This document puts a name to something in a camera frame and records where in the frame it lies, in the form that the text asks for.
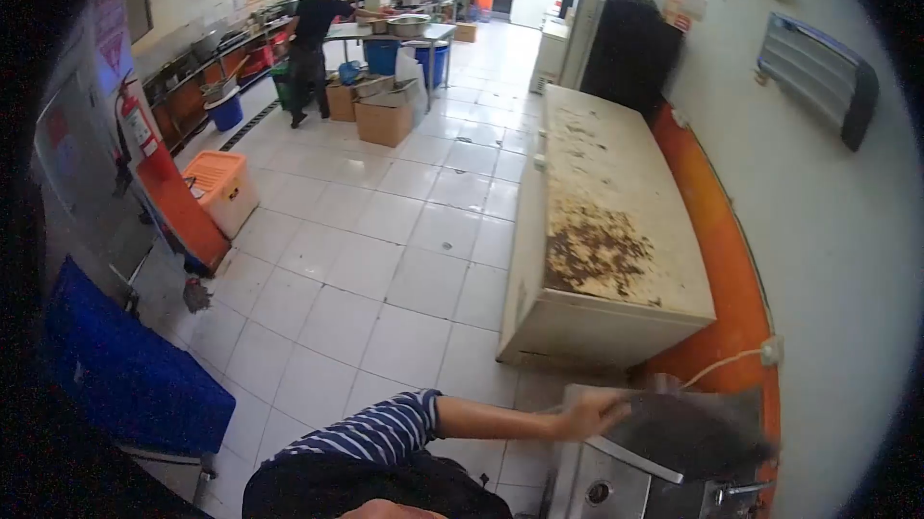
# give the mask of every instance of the window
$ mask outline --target window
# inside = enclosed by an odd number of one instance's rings
[[[151,17],[151,0],[125,0],[128,11],[128,36],[135,43],[154,27]]]

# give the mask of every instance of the rust stain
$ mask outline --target rust stain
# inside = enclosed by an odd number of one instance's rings
[[[626,213],[574,198],[556,202],[544,286],[604,298],[632,296],[652,260],[652,242],[637,235]]]

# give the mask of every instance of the wire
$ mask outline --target wire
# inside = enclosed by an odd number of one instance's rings
[[[712,363],[711,365],[709,365],[708,367],[702,369],[700,372],[698,372],[696,375],[694,375],[694,377],[693,377],[692,379],[688,380],[688,381],[685,382],[683,385],[681,385],[680,388],[681,388],[681,389],[686,389],[687,387],[689,387],[690,385],[692,385],[692,384],[695,383],[696,381],[702,379],[703,377],[705,377],[706,375],[708,375],[709,373],[711,373],[712,371],[714,371],[714,370],[717,369],[718,367],[723,367],[723,366],[728,365],[728,364],[730,364],[730,363],[734,363],[736,360],[738,360],[738,359],[740,359],[740,358],[744,358],[744,357],[750,356],[750,355],[752,355],[752,354],[760,354],[760,353],[762,353],[762,351],[761,351],[760,349],[750,349],[749,351],[741,351],[740,353],[735,354],[734,356],[729,356],[728,358],[724,358],[724,359],[722,359],[721,361],[716,361],[716,362]]]

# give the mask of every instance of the black refrigerator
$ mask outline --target black refrigerator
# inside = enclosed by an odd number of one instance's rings
[[[651,125],[683,36],[651,0],[606,0],[579,89],[638,110]]]

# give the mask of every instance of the dark pants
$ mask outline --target dark pants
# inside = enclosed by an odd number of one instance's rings
[[[318,98],[321,116],[331,113],[327,104],[326,72],[324,70],[324,50],[321,46],[312,49],[291,44],[289,46],[289,87],[292,93],[292,114],[300,114],[308,104],[310,88],[314,86],[314,95]]]

